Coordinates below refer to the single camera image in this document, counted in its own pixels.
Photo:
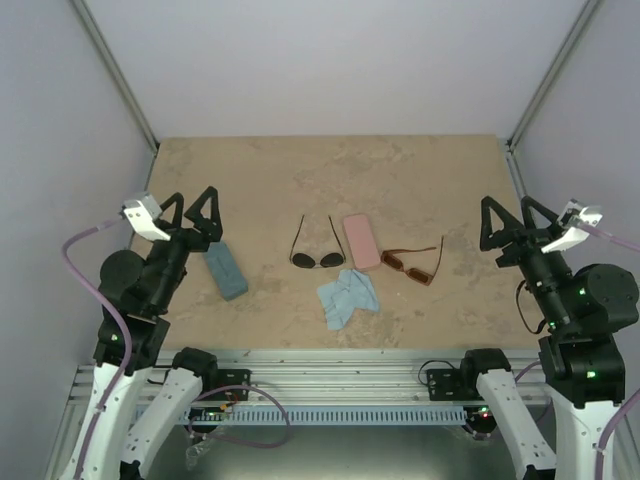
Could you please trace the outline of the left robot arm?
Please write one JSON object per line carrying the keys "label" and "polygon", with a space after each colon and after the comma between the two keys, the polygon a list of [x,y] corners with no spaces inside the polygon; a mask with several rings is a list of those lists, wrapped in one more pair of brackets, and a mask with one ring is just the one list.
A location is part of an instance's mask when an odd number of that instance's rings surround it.
{"label": "left robot arm", "polygon": [[116,220],[74,235],[61,248],[69,272],[102,309],[89,402],[62,479],[144,478],[175,416],[219,386],[215,356],[186,347],[149,409],[132,419],[170,328],[164,316],[187,275],[189,256],[222,238],[217,189],[207,187],[190,207],[180,193],[163,203],[145,193],[125,201],[118,218],[150,242],[151,250],[146,256],[130,249],[112,253],[101,265],[99,284],[78,270],[69,250]]}

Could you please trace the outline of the light blue cleaning cloth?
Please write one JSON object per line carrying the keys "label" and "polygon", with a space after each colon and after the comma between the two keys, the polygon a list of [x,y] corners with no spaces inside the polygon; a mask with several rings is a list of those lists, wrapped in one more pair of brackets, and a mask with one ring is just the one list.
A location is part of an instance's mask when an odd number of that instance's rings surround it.
{"label": "light blue cleaning cloth", "polygon": [[354,269],[341,270],[336,281],[317,289],[317,295],[331,331],[343,329],[357,309],[380,311],[371,278]]}

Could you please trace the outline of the pink glasses case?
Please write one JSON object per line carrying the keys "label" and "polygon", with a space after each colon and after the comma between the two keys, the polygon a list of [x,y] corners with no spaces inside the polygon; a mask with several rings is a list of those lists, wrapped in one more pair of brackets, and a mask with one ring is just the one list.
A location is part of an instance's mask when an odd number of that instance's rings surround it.
{"label": "pink glasses case", "polygon": [[368,217],[355,214],[343,219],[343,228],[357,270],[369,270],[380,264],[380,254]]}

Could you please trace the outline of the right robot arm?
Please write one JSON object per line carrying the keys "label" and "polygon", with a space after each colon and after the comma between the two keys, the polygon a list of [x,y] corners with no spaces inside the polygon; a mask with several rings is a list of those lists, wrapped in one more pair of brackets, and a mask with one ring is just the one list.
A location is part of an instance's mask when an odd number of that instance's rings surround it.
{"label": "right robot arm", "polygon": [[573,272],[562,256],[591,235],[622,244],[599,229],[602,217],[600,207],[576,200],[556,214],[525,196],[519,217],[490,196],[481,201],[481,250],[498,249],[498,267],[519,268],[547,332],[539,340],[539,362],[555,414],[554,448],[521,398],[502,350],[467,351],[458,376],[462,393],[488,406],[519,479],[612,478],[609,441],[639,400],[625,396],[626,368],[614,339],[639,319],[634,276],[604,263]]}

